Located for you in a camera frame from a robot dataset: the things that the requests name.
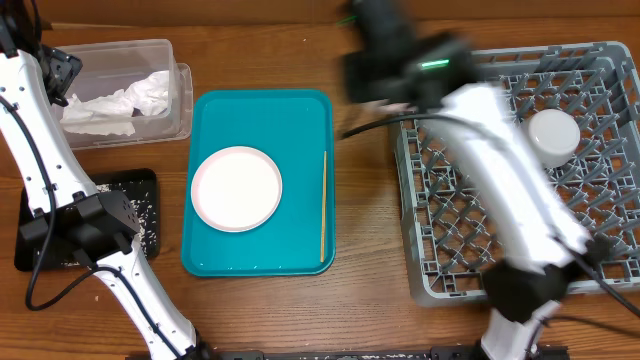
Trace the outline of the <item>metal bowl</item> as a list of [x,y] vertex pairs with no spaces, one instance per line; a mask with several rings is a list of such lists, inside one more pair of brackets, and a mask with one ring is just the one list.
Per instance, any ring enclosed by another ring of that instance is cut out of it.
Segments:
[[565,165],[574,155],[581,139],[576,120],[556,109],[545,109],[529,117],[522,123],[522,130],[545,168]]

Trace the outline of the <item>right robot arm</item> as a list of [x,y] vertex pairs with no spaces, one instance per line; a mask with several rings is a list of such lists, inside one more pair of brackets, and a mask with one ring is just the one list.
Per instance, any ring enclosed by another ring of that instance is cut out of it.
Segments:
[[592,236],[549,185],[504,98],[483,80],[466,42],[368,40],[344,59],[353,103],[402,104],[457,157],[495,222],[504,257],[483,274],[492,312],[476,346],[484,359],[526,359],[571,282],[591,278],[608,245]]

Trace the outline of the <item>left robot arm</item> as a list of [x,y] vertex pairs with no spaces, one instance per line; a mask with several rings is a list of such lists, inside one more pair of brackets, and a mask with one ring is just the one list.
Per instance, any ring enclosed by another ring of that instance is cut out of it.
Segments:
[[[31,311],[47,309],[85,279],[97,277],[121,304],[153,359],[212,359],[215,354],[172,303],[136,235],[139,221],[121,191],[101,192],[83,170],[51,112],[82,68],[79,58],[42,42],[36,4],[1,4],[1,133],[18,166],[32,214],[20,233],[39,252],[25,294]],[[87,272],[34,304],[51,246],[61,242]]]

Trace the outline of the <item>white napkin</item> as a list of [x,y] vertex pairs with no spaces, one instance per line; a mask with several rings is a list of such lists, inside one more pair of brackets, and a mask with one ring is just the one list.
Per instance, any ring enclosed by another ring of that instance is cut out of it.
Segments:
[[135,133],[131,122],[133,112],[133,105],[123,89],[85,102],[73,94],[63,110],[60,123],[70,133],[130,136]]
[[155,116],[168,108],[169,85],[169,71],[157,71],[131,84],[125,96],[143,116]]

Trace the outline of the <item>wooden chopstick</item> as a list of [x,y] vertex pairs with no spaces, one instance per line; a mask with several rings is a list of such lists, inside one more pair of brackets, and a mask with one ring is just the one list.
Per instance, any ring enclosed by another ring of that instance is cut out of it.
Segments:
[[321,243],[320,262],[324,263],[326,257],[326,201],[327,201],[327,151],[323,153],[323,177],[322,177],[322,209],[321,209]]

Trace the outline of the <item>large white plate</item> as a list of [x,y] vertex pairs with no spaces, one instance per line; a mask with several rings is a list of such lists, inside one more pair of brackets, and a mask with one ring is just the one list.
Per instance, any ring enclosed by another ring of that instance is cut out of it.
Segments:
[[191,202],[208,226],[228,233],[255,229],[279,206],[283,180],[275,162],[246,146],[221,149],[197,168]]

